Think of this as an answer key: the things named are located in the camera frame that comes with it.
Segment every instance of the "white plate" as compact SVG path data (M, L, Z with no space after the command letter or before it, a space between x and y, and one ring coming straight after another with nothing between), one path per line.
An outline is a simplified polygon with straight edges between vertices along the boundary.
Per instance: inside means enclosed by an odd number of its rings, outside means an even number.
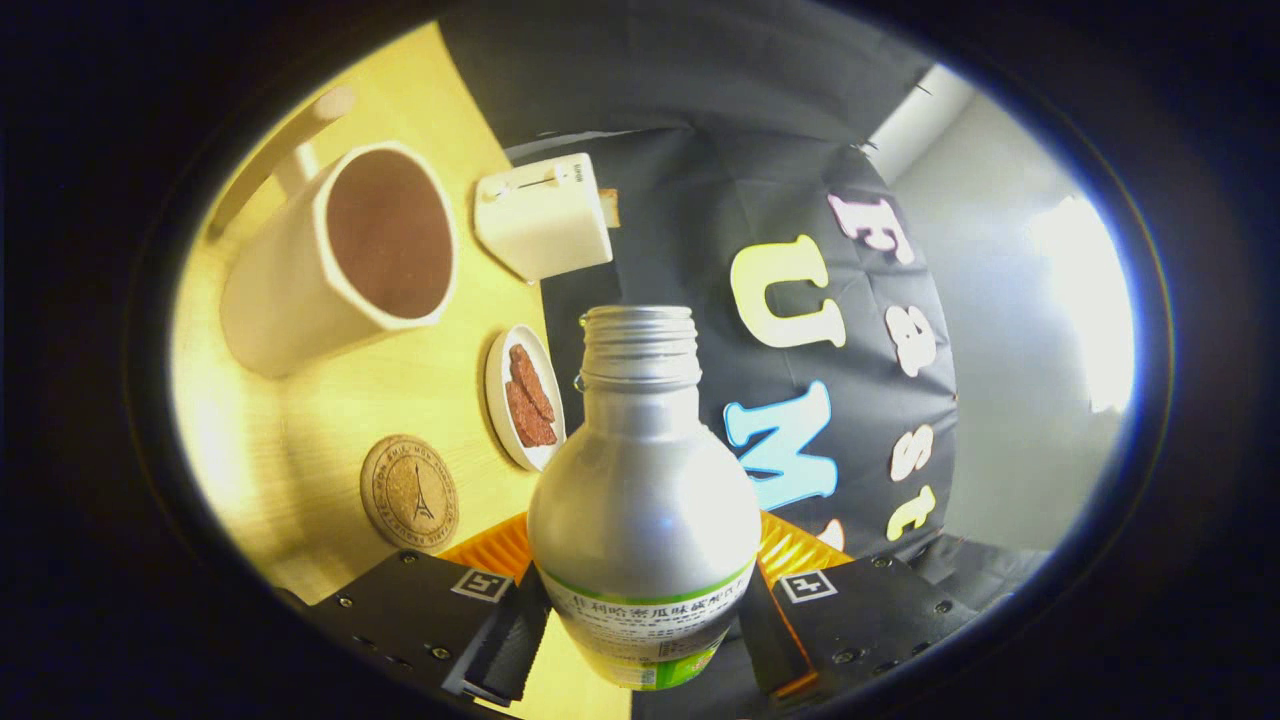
M556 411L556 420L552 429L556 430L556 445L543 447L525 447L516 434L516 423L511 419L511 409L507 407L507 383L511 382L511 348L524 345L529 360L534 364L538 379L543 383L543 392L552 401ZM484 392L489 401L489 420L498 433L498 439L507 448L512 460L529 470L541 470L556 455L556 451L564 445L564 407L561 405L559 386L556 383L556 370L552 369L552 359L538 340L534 331L527 325L516 325L498 336L489 347L489 357L484 368Z

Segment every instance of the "wooden table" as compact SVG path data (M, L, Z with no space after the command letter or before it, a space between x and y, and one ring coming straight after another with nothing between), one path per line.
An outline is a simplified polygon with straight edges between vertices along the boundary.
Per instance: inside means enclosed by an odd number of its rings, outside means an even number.
M232 261L284 200L278 183L268 181L224 232L195 238L172 334L173 402L196 483L264 578L308 603L394 550L370 525L360 500L365 455L388 434L425 439L449 466L460 502L453 542L527 509L536 475L506 455L489 424L484 359L498 333L517 323L547 337L539 287L506 270L472 234L474 183L511 165L439 28L420 28L378 50L316 88L307 104L337 85L352 88L356 102L312 141L321 165L357 145L399 140L428 159L452 199L458 286L442 322L283 380L244 370L227 350L219 302ZM630 716L630 693L588 669L554 614L525 697L507 712L562 720Z

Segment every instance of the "round coaster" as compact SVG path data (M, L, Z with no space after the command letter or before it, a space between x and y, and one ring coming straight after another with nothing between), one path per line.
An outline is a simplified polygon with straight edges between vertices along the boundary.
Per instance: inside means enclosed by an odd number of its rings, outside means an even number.
M360 470L360 498L375 528L399 547L431 553L458 527L458 493L431 446L412 436L378 442Z

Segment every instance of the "aluminum bottle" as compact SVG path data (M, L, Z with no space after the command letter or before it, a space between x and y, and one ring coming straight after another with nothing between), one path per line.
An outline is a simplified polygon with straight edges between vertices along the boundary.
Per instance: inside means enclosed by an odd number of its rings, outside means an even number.
M586 316L585 421L529 507L552 606L598 674L653 691L701 671L760 544L755 492L698 418L689 307Z

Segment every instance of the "letter m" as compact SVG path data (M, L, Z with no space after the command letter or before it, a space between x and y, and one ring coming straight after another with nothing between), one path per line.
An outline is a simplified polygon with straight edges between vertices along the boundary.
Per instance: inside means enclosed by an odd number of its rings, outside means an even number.
M800 452L829 421L831 395L822 380L810 383L809 389L794 400L750 410L739 402L724 406L724 434L733 447L744 447L753 436L769 433L737 460L749 473L773 475L755 478L760 509L773 510L836 492L836 461Z

